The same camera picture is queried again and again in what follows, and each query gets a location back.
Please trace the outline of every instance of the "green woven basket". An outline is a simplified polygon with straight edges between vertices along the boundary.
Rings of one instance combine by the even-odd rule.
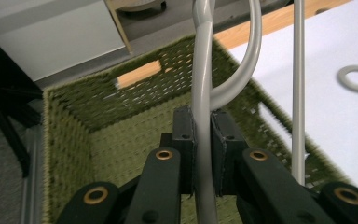
[[[121,186],[139,175],[162,133],[172,131],[172,112],[190,104],[194,36],[185,37],[127,63],[45,91],[45,172],[43,223],[54,223],[73,194],[90,182]],[[118,89],[117,78],[159,61],[154,76]],[[238,65],[213,43],[213,84],[224,82]],[[251,147],[272,151],[288,167],[290,153],[259,115],[263,104],[291,132],[291,121],[251,81],[225,110]],[[307,139],[307,185],[346,178]],[[240,223],[233,197],[218,198],[220,223]],[[196,223],[194,199],[182,196],[182,223]]]

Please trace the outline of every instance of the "white surface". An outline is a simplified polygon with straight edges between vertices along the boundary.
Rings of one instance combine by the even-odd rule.
[[[337,81],[340,68],[358,64],[358,1],[306,20],[306,131],[358,186],[358,93]],[[240,61],[246,45],[232,49]],[[291,116],[293,26],[263,37],[254,78]],[[358,82],[358,74],[349,78]],[[291,139],[279,125],[276,131]]]
[[[125,46],[103,0],[0,0],[0,47],[36,81]]]

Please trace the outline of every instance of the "silver pipe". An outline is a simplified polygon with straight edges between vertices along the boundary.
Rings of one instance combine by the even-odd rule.
[[[261,49],[262,18],[259,0],[249,0],[251,31],[249,44],[240,67],[220,86],[211,92],[211,110],[220,108],[233,100],[248,84],[257,65]]]
[[[212,79],[213,16],[208,0],[193,2],[196,41],[191,107],[198,139],[196,154],[196,206],[199,223],[217,223],[211,158],[210,100]]]
[[[305,184],[304,0],[295,0],[292,175]]]

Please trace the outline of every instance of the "metal hook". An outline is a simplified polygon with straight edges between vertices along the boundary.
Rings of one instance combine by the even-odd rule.
[[[350,81],[346,75],[350,72],[358,72],[358,65],[349,65],[341,68],[338,71],[338,81],[345,87],[352,91],[358,91],[358,84]]]

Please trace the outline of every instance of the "wooden board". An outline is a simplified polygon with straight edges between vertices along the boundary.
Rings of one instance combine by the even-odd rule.
[[[338,7],[344,3],[350,2],[350,0],[306,0],[305,1],[305,17],[309,18],[316,15],[320,10],[326,10],[333,7]],[[270,34],[278,31],[286,26],[293,24],[293,5],[283,7],[276,11],[263,16],[263,35]],[[239,45],[248,42],[250,22],[245,22],[240,25],[229,28],[214,37],[224,46],[226,49],[233,49]],[[118,79],[118,85],[122,87],[129,86],[143,78],[150,77],[156,74],[160,69],[159,62],[155,61],[149,63],[143,67],[143,69],[137,69],[128,74],[121,76]]]

